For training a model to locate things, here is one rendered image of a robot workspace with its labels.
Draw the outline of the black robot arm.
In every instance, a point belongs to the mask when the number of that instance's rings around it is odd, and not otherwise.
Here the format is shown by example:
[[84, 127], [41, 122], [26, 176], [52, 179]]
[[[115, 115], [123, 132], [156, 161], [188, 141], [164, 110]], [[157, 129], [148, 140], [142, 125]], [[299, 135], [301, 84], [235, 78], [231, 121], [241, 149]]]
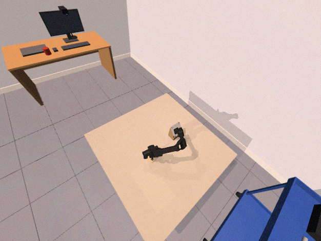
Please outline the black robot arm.
[[[159, 148], [158, 146], [150, 145], [148, 150], [142, 152], [144, 158], [151, 155], [151, 157], [159, 157], [165, 153], [170, 153], [174, 151], [184, 150], [187, 147], [186, 140], [184, 138], [184, 132], [182, 128], [175, 128], [174, 133], [178, 134], [180, 139], [177, 141], [176, 145], [166, 148]], [[179, 145], [181, 148], [179, 148]]]

